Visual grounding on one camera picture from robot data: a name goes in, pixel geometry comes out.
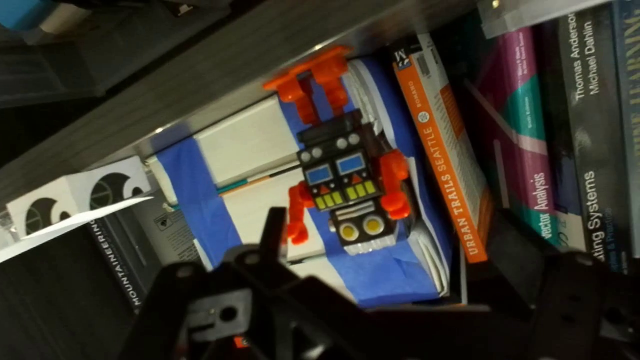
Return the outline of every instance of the shelf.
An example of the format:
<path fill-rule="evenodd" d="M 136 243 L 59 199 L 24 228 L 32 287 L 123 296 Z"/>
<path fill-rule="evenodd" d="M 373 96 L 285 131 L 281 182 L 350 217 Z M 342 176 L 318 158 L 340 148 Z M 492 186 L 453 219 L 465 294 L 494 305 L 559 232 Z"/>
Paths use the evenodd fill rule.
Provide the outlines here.
<path fill-rule="evenodd" d="M 365 55 L 408 34 L 418 21 L 438 26 L 473 6 L 473 0 L 265 3 L 4 167 L 0 201 L 88 167 L 150 156 L 265 99 L 267 77 L 323 47 L 342 43 Z"/>

